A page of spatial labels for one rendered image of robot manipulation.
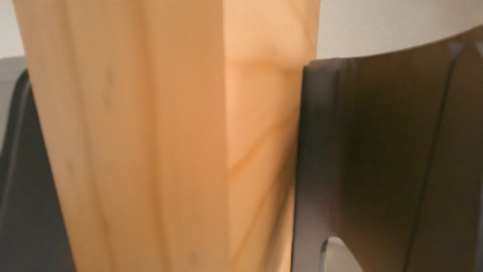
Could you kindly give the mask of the beige wall rack case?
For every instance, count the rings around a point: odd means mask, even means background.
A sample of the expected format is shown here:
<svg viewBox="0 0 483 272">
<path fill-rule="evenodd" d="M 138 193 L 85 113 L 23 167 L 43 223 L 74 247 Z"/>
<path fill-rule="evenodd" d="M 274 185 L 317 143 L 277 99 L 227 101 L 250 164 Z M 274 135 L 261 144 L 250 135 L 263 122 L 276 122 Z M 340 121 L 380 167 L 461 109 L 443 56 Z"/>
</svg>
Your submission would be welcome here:
<svg viewBox="0 0 483 272">
<path fill-rule="evenodd" d="M 0 0 L 0 58 L 25 55 L 12 0 Z M 349 249 L 328 245 L 324 272 L 363 272 Z"/>
</svg>

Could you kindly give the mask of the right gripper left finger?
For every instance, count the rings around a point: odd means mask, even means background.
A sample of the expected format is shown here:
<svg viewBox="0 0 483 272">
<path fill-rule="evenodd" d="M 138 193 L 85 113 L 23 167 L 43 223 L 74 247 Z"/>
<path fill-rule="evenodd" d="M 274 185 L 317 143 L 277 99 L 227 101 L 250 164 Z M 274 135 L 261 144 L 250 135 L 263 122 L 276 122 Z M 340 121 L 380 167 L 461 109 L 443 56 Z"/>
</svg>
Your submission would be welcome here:
<svg viewBox="0 0 483 272">
<path fill-rule="evenodd" d="M 25 55 L 0 58 L 0 272 L 77 272 Z"/>
</svg>

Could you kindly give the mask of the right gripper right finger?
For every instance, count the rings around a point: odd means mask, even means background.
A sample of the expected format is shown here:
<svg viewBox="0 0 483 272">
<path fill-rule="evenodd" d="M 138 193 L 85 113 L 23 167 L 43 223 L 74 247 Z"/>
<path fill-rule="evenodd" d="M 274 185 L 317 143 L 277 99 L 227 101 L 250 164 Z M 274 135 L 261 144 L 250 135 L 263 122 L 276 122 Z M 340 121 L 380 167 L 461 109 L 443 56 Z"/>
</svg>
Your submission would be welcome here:
<svg viewBox="0 0 483 272">
<path fill-rule="evenodd" d="M 290 272 L 483 272 L 483 24 L 303 66 Z"/>
</svg>

